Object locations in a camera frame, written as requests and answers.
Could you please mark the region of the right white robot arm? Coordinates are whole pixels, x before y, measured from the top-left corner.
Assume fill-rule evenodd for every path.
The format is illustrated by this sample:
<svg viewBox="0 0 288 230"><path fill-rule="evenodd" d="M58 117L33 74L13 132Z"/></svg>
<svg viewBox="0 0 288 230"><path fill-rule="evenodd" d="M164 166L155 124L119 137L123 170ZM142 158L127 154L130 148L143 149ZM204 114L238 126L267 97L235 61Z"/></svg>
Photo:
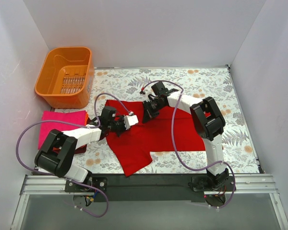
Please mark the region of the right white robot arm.
<svg viewBox="0 0 288 230"><path fill-rule="evenodd" d="M142 87L140 94L146 96L143 102L144 115L142 122L147 123L159 115L164 107L174 108L171 119L171 140L179 162L188 170L199 172L206 171L206 184L212 190L225 186L229 179L228 166L224 162L222 134L226 122L219 107L212 97L196 99L184 94L184 89L168 80L154 80ZM176 111L180 109L191 115L197 134L204 142L207 166L193 169L181 159L174 138L174 122Z"/></svg>

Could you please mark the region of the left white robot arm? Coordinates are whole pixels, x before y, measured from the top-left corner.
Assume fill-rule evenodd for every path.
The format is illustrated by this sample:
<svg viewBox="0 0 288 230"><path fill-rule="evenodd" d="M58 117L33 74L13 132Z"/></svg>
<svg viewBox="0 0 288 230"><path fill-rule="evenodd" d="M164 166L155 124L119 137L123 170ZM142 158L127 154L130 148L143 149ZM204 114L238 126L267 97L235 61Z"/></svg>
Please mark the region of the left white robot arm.
<svg viewBox="0 0 288 230"><path fill-rule="evenodd" d="M86 127L69 131L53 129L47 135L35 157L35 165L57 176L76 181L83 192L92 188L91 172L74 164L76 150L92 142L101 141L110 132L118 136L138 124L134 113L117 115L117 109L105 106L101 115L89 120Z"/></svg>

